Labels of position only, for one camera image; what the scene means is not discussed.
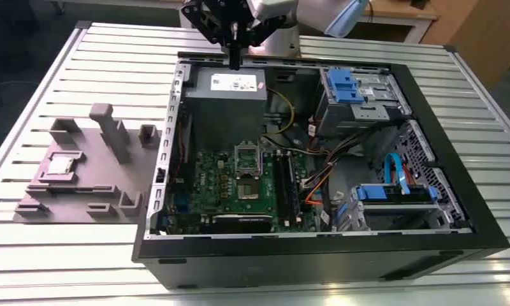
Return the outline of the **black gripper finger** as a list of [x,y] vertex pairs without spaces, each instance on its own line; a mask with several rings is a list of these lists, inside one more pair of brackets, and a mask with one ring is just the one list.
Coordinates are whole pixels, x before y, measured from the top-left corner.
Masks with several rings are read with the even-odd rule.
[[287,16],[280,15],[249,27],[255,18],[241,19],[235,22],[235,69],[243,64],[243,51],[249,47],[259,47],[273,32],[285,24]]
[[220,44],[229,56],[229,69],[235,69],[235,36],[232,24],[221,26],[203,1],[185,1],[183,15],[212,44]]

